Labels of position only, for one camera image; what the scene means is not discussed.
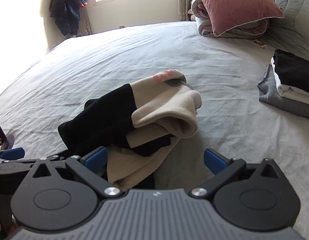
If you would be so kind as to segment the folded black garment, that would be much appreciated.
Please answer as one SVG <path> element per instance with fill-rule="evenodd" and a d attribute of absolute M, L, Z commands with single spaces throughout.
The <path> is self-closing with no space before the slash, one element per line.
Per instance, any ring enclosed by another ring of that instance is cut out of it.
<path fill-rule="evenodd" d="M 273 55 L 274 72 L 282 85 L 309 93 L 309 61 L 290 52 L 276 49 Z"/>

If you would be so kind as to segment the folded white garment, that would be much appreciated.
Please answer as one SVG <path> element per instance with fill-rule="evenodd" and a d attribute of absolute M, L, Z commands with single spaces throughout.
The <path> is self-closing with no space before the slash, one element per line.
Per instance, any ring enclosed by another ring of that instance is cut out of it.
<path fill-rule="evenodd" d="M 309 105 L 309 93 L 288 85 L 283 85 L 279 79 L 278 74 L 275 72 L 274 58 L 270 60 L 270 64 L 273 68 L 273 75 L 276 83 L 276 90 L 278 91 L 279 96 L 283 98 L 288 98 L 294 101 L 302 102 Z"/>

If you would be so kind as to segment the hanging navy jacket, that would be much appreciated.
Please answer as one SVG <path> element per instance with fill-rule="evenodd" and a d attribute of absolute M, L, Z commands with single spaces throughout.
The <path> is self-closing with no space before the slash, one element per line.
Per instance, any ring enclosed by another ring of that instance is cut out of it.
<path fill-rule="evenodd" d="M 80 10 L 87 5 L 87 0 L 51 0 L 50 17 L 63 36 L 74 37 L 79 31 Z"/>

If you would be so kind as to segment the pink velvet pillow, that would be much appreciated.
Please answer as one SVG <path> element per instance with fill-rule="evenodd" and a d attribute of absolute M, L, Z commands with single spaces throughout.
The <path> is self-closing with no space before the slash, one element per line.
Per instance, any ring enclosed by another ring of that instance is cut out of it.
<path fill-rule="evenodd" d="M 202 0 L 211 19 L 236 18 L 239 24 L 263 18 L 283 19 L 285 16 L 273 0 Z"/>

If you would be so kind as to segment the round phone stand base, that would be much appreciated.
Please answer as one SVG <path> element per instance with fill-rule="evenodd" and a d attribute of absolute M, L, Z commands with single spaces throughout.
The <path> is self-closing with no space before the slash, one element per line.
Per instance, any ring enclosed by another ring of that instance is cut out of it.
<path fill-rule="evenodd" d="M 1 150 L 10 150 L 12 149 L 13 145 L 15 142 L 15 137 L 13 135 L 7 135 L 6 136 L 6 141 L 3 142 L 2 146 L 1 146 Z"/>

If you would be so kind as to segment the beige black bear sweatshirt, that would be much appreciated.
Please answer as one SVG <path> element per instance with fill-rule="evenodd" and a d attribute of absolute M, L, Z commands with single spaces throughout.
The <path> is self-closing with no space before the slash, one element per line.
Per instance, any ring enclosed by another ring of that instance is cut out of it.
<path fill-rule="evenodd" d="M 107 178 L 126 191 L 153 174 L 180 139 L 197 133 L 201 104 L 180 71 L 165 70 L 87 101 L 58 132 L 74 152 L 107 148 Z"/>

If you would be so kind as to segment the folded grey sweater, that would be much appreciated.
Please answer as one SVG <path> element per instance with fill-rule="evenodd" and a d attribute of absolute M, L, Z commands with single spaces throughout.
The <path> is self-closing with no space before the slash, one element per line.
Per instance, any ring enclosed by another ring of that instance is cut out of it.
<path fill-rule="evenodd" d="M 273 67 L 268 64 L 260 82 L 257 84 L 259 101 L 278 107 L 281 110 L 309 119 L 309 105 L 289 98 L 281 97 L 276 88 Z"/>

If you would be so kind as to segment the grey quilted headboard cover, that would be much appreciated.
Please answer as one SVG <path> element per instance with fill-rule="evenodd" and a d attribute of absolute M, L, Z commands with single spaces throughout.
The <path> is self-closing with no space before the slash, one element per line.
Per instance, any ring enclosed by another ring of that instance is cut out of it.
<path fill-rule="evenodd" d="M 263 40 L 309 61 L 309 0 L 273 0 L 284 13 L 271 19 Z"/>

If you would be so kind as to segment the folded grey pink quilt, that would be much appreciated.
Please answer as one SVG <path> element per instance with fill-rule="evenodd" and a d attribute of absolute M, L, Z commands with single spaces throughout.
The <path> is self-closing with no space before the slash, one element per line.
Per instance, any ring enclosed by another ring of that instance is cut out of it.
<path fill-rule="evenodd" d="M 255 40 L 269 28 L 269 19 L 267 18 L 248 21 L 244 24 L 237 23 L 236 18 L 225 17 L 223 21 L 211 19 L 202 0 L 192 0 L 189 13 L 191 13 L 191 19 L 196 22 L 199 34 L 204 37 Z"/>

